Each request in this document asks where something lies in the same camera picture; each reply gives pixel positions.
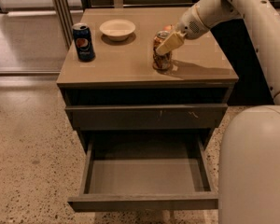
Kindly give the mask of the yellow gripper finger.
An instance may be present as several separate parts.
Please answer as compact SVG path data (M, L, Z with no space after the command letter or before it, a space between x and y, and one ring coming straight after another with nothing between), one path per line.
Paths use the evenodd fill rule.
M171 32L156 48L156 53L163 56L174 49L178 49L184 44L185 36L186 34L181 33L180 31Z

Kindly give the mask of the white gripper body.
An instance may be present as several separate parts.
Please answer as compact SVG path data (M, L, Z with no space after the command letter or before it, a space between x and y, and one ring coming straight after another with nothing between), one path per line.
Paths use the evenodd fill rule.
M209 31L199 16L196 6L190 7L180 18L175 29L186 39L197 39Z

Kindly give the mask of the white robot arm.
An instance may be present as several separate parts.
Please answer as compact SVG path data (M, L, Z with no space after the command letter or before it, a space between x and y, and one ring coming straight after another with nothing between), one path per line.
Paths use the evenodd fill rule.
M226 128L219 154L218 224L280 224L280 14L269 0L200 0L162 42L163 55L240 16L273 98Z

